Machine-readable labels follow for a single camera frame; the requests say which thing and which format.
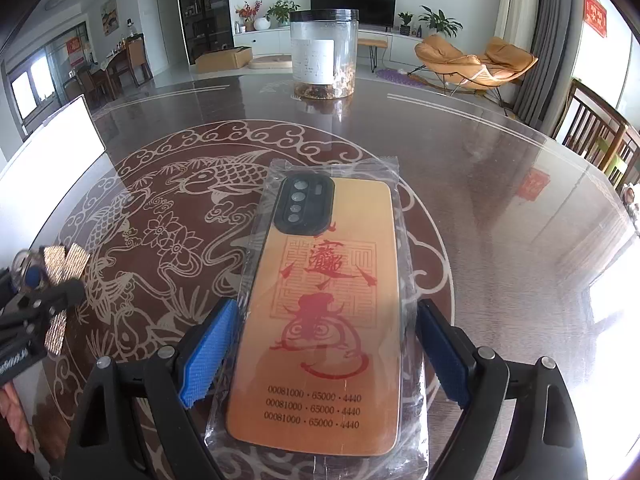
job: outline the jar lid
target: jar lid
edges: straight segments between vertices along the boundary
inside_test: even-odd
[[[290,22],[357,22],[358,9],[311,9],[289,13]]]

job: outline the window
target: window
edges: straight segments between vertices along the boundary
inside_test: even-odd
[[[27,115],[36,109],[36,99],[33,98],[31,85],[29,84],[29,75],[22,72],[11,86],[14,88],[15,100],[18,103],[18,110],[24,119]]]
[[[74,44],[79,41],[81,47],[79,51],[73,50],[73,57],[68,49],[71,40],[75,40]],[[79,66],[92,61],[86,57],[87,48],[90,49],[89,39],[82,22],[31,52],[9,71],[7,76],[15,97],[10,104],[17,108],[27,136],[69,101],[65,85],[75,78]]]
[[[46,56],[42,56],[31,65],[31,77],[33,77],[33,83],[40,101],[44,101],[44,99],[53,95],[53,92],[56,91],[55,88],[53,88],[53,81],[51,80]]]

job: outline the clear plastic packaging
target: clear plastic packaging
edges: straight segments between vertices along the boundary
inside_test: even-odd
[[[271,163],[242,270],[243,329],[214,383],[206,430],[226,478],[427,475],[424,361],[398,179],[391,158]],[[281,231],[281,219],[300,214],[299,180],[307,201],[317,182],[334,183],[330,221],[314,235]]]

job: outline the phone case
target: phone case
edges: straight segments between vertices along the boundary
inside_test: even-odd
[[[398,435],[400,301],[391,194],[333,178],[329,228],[273,222],[238,349],[226,428],[295,452],[375,456]]]

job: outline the curtain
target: curtain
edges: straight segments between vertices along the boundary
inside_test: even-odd
[[[538,58],[527,72],[513,111],[537,130],[542,126],[558,79],[569,27],[572,0],[540,0],[531,52]]]
[[[494,36],[530,52],[537,16],[538,0],[500,0]]]

